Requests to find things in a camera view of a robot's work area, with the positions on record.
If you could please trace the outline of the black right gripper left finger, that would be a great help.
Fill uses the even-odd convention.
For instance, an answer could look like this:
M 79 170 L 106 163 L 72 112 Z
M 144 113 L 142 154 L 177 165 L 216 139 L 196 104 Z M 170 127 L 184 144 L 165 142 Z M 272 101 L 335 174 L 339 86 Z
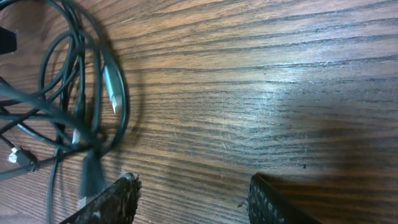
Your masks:
M 138 176 L 125 173 L 60 224 L 132 224 L 141 188 L 142 182 Z

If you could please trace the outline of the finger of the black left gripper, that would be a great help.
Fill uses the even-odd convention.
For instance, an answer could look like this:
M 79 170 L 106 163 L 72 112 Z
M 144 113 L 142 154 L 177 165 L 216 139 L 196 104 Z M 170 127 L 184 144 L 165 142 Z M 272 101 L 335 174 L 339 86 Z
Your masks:
M 0 54 L 8 54 L 17 50 L 16 33 L 0 27 Z

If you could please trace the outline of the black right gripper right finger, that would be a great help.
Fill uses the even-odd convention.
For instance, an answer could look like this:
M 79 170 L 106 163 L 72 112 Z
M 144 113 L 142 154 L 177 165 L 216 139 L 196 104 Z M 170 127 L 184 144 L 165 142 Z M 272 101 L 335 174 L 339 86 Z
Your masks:
M 247 212 L 250 224 L 320 224 L 271 186 L 262 173 L 251 177 Z

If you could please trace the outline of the black USB cable silver plug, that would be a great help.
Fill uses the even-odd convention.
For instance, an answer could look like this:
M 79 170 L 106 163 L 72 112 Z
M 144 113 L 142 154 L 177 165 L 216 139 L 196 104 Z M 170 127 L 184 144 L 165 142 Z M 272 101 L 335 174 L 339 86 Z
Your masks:
M 65 18 L 68 22 L 69 30 L 60 34 L 46 51 L 40 67 L 39 90 L 34 95 L 45 100 L 47 104 L 56 98 L 60 98 L 60 104 L 63 105 L 64 102 L 68 101 L 65 95 L 70 82 L 76 74 L 79 74 L 80 93 L 75 106 L 75 118 L 73 119 L 66 115 L 66 109 L 64 108 L 51 115 L 59 121 L 74 125 L 82 135 L 86 136 L 86 140 L 90 143 L 95 153 L 103 156 L 121 142 L 129 122 L 128 89 L 121 67 L 112 52 L 111 44 L 108 42 L 105 31 L 86 9 L 75 1 L 61 1 L 60 4 L 55 1 L 49 1 L 48 3 Z M 70 43 L 65 63 L 53 82 L 45 86 L 44 75 L 48 60 L 56 46 L 67 37 L 70 39 Z M 85 107 L 85 51 L 87 49 L 93 51 L 97 78 L 91 131 L 86 130 L 81 124 L 77 123 L 83 119 Z M 121 120 L 119 130 L 111 143 L 108 146 L 99 147 L 100 144 L 95 142 L 97 140 L 95 135 L 100 128 L 102 84 L 106 85 L 113 111 L 115 113 L 120 112 Z

